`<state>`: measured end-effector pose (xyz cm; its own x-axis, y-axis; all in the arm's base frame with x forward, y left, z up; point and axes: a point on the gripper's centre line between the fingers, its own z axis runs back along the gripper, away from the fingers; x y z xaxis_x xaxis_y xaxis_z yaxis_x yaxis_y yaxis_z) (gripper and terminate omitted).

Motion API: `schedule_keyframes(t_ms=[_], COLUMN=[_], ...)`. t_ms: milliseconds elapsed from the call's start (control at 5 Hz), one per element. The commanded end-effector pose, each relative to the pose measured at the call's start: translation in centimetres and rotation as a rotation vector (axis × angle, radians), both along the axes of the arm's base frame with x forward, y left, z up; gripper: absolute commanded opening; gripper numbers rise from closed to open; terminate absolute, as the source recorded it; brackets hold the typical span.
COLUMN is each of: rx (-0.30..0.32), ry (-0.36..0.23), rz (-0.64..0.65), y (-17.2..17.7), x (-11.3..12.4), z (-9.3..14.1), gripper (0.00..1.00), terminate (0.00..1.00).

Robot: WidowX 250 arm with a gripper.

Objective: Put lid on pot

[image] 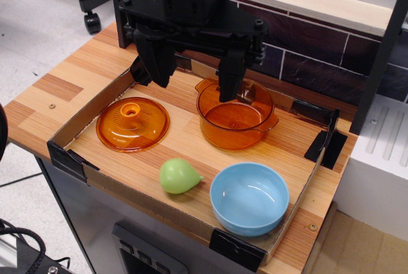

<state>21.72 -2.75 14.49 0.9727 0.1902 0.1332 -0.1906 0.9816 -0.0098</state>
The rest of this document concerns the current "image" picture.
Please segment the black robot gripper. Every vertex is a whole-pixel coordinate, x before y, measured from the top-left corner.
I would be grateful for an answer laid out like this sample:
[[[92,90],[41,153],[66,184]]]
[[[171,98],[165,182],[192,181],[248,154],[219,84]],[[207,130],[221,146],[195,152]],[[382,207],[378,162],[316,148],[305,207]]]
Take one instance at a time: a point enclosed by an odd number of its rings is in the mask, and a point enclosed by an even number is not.
[[[150,79],[160,87],[167,87],[176,69],[175,49],[222,57],[219,101],[225,103],[236,98],[245,65],[265,58],[268,24],[233,1],[121,0],[119,9]]]

